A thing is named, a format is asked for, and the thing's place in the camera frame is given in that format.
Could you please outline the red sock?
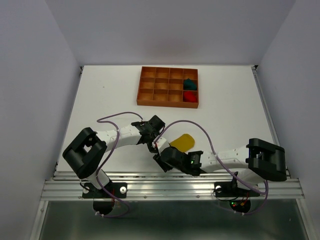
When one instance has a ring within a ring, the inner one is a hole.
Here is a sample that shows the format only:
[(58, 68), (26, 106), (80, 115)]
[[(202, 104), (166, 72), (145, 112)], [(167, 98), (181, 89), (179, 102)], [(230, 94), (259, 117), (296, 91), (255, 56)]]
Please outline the red sock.
[(192, 91), (184, 91), (183, 92), (183, 101), (188, 103), (197, 103), (197, 95)]

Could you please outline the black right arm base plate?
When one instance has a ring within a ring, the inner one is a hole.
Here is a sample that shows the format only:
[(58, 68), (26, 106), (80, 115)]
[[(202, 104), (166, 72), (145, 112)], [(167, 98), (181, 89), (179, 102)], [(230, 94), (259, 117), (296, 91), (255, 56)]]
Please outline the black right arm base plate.
[(214, 183), (214, 195), (218, 198), (259, 197), (260, 194), (252, 190), (239, 188), (231, 181), (218, 181)]

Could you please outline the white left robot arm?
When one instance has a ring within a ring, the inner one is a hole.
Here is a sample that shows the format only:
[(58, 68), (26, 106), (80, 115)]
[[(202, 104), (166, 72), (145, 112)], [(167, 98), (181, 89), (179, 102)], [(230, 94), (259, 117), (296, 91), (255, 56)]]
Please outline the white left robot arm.
[(89, 181), (95, 193), (106, 197), (111, 193), (111, 180), (99, 168), (104, 154), (123, 146), (146, 144), (151, 148), (164, 127), (165, 123), (157, 115), (115, 130), (93, 131), (86, 127), (68, 145), (62, 157), (79, 179)]

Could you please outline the dark green sock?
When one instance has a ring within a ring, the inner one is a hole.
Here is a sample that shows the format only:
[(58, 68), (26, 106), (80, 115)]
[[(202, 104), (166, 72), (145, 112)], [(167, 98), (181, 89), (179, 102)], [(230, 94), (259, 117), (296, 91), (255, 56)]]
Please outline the dark green sock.
[(185, 91), (196, 91), (197, 84), (193, 82), (191, 79), (187, 78), (183, 81), (183, 89)]

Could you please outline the orange compartment tray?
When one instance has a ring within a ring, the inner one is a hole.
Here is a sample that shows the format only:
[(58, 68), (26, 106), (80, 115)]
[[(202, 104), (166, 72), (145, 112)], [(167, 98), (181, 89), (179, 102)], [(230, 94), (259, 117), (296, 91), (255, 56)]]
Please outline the orange compartment tray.
[[(190, 79), (197, 90), (184, 90), (183, 82)], [(197, 102), (185, 102), (184, 91), (196, 94)], [(195, 68), (142, 66), (136, 103), (139, 106), (197, 109), (199, 106), (199, 73)]]

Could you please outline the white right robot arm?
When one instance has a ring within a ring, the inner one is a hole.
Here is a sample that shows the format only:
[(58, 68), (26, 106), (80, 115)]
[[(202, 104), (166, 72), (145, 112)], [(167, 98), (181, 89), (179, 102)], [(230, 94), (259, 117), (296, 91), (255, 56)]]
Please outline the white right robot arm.
[(219, 170), (231, 174), (231, 181), (218, 181), (214, 192), (218, 198), (259, 197), (258, 184), (264, 181), (287, 180), (284, 148), (258, 138), (246, 146), (218, 153), (208, 151), (182, 152), (161, 137), (150, 148), (157, 164), (167, 172), (176, 169), (184, 174), (200, 176)]

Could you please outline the yellow sock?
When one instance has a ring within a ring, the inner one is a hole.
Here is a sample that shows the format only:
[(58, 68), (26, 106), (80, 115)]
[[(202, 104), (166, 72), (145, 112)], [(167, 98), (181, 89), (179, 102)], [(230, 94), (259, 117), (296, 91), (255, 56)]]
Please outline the yellow sock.
[(190, 134), (184, 133), (177, 139), (171, 141), (169, 144), (179, 151), (185, 153), (195, 146), (195, 139)]

